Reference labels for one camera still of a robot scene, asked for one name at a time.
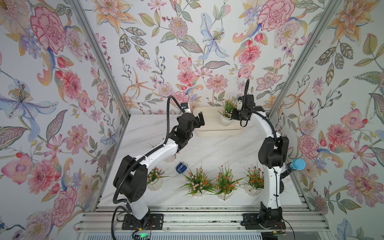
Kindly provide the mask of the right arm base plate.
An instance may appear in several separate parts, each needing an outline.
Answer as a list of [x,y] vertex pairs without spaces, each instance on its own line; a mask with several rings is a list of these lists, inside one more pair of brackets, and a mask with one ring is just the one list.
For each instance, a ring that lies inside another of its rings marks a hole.
[[278,231],[286,229],[286,224],[281,219],[274,220],[265,216],[259,217],[258,213],[242,214],[242,217],[241,226],[245,227],[246,230]]

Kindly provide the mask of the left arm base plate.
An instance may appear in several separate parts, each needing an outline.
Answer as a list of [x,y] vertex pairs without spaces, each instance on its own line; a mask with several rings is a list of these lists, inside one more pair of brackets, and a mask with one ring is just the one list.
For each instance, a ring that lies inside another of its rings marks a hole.
[[147,213],[141,220],[133,215],[125,215],[122,223],[122,230],[162,230],[163,223],[163,214]]

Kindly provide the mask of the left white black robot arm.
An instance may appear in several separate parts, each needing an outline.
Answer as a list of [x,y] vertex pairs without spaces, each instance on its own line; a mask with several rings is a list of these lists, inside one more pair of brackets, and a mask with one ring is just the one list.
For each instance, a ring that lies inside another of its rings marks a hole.
[[[178,124],[170,126],[170,105],[174,102],[182,111],[177,117]],[[151,211],[143,195],[147,189],[149,172],[165,159],[182,150],[193,137],[193,131],[205,125],[202,112],[197,116],[192,114],[187,103],[179,104],[175,97],[167,98],[167,131],[162,143],[153,147],[149,152],[137,157],[129,155],[122,159],[113,181],[116,191],[113,204],[117,205],[111,221],[111,237],[115,236],[115,220],[118,210],[123,210],[133,223],[134,232],[146,229],[150,224]]]

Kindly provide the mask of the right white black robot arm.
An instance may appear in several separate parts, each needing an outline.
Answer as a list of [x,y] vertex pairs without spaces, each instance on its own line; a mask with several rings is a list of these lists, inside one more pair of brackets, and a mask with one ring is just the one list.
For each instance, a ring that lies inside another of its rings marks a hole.
[[258,160],[264,171],[264,190],[257,214],[258,224],[266,230],[273,227],[284,230],[286,226],[280,203],[280,178],[287,158],[289,140],[277,133],[263,107],[256,106],[254,96],[248,94],[249,84],[250,80],[247,80],[244,94],[238,98],[232,119],[240,121],[243,128],[248,123],[253,124],[265,136],[258,153]]

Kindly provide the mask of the potted plant pink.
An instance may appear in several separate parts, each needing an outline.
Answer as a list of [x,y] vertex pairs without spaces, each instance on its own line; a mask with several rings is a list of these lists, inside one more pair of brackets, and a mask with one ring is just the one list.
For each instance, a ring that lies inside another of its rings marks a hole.
[[196,168],[195,170],[189,169],[187,174],[183,174],[186,183],[181,187],[177,188],[187,190],[187,195],[192,195],[193,197],[202,197],[205,193],[215,194],[215,185],[214,179],[209,178],[207,172],[202,166]]

